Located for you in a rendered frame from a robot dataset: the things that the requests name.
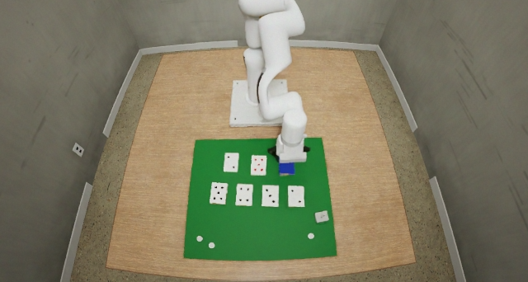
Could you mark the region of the white playing card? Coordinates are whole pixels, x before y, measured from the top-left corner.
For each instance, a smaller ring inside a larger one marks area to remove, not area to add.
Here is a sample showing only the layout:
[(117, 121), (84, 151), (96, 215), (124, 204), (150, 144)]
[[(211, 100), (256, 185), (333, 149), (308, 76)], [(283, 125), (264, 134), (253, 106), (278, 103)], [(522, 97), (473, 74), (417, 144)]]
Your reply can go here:
[(304, 207), (304, 187), (288, 186), (289, 207)]
[(263, 186), (262, 206), (278, 207), (278, 186)]
[(210, 203), (225, 204), (227, 183), (212, 182)]
[(251, 174), (266, 175), (266, 156), (252, 156)]
[(238, 171), (238, 153), (225, 153), (224, 172)]
[(252, 205), (252, 185), (237, 184), (236, 204)]

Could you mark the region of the green felt mat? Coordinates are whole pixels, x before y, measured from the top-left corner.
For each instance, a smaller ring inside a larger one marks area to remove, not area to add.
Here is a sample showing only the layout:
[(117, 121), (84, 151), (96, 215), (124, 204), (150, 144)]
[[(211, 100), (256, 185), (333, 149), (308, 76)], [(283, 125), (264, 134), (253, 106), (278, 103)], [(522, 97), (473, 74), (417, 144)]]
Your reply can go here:
[[(322, 138), (304, 138), (310, 148), (306, 162), (295, 162), (295, 174), (288, 176), (279, 175), (279, 163), (267, 152), (276, 140), (196, 139), (183, 258), (279, 261), (337, 256)], [(238, 153), (237, 172), (224, 172), (225, 153)], [(265, 176), (251, 175), (252, 156), (266, 156)], [(227, 183), (226, 204), (210, 203), (212, 182)], [(236, 205), (237, 184), (252, 185), (252, 206)], [(262, 206), (262, 186), (278, 186), (278, 207)], [(288, 186), (304, 187), (304, 207), (288, 207)], [(314, 214), (326, 210), (329, 220), (316, 223)]]

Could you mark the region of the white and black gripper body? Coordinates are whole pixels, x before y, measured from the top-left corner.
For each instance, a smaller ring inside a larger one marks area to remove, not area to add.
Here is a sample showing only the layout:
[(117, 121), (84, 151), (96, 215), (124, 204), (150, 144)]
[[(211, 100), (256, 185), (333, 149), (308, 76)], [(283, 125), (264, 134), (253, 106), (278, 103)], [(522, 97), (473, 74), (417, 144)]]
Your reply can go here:
[[(304, 139), (301, 142), (301, 151), (302, 152), (303, 152), (303, 149), (304, 149)], [(278, 136), (278, 138), (276, 140), (276, 155), (280, 156), (280, 153), (284, 153), (284, 145), (281, 142), (281, 134)]]

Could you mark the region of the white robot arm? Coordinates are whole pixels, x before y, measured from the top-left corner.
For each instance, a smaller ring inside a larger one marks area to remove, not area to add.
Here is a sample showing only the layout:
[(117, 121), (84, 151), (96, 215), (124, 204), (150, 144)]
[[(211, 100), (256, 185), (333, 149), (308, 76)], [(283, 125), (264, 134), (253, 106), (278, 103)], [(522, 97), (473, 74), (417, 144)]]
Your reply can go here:
[(307, 117), (300, 95), (287, 92), (271, 96), (267, 90), (273, 77), (292, 62), (288, 38), (304, 33), (302, 13), (295, 0), (238, 0), (238, 6), (244, 14), (246, 41), (250, 47), (243, 53), (247, 70), (246, 101), (260, 107), (266, 120), (283, 117), (280, 139), (284, 153), (280, 153), (280, 163), (306, 162), (306, 152), (301, 151), (300, 144), (302, 138), (307, 138), (304, 134)]

